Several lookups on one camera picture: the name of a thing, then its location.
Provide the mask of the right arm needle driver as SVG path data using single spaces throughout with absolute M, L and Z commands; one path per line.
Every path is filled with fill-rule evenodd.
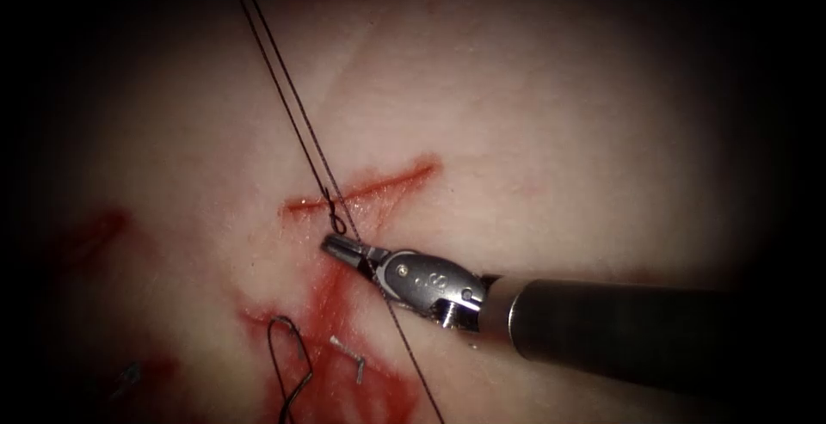
M 479 331 L 487 286 L 448 259 L 413 250 L 391 252 L 377 267 L 380 286 L 395 301 L 444 329 Z

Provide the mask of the right arm needle driver jaw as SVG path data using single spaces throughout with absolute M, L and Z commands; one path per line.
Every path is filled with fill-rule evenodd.
M 361 252 L 349 249 L 324 249 L 324 252 L 352 267 L 364 278 L 373 278 L 375 275 L 375 263 L 377 260 L 375 259 L 375 252 L 372 249 Z
M 381 263 L 388 255 L 388 249 L 360 243 L 350 237 L 336 233 L 324 237 L 321 250 L 348 264 L 361 264 L 364 261 Z

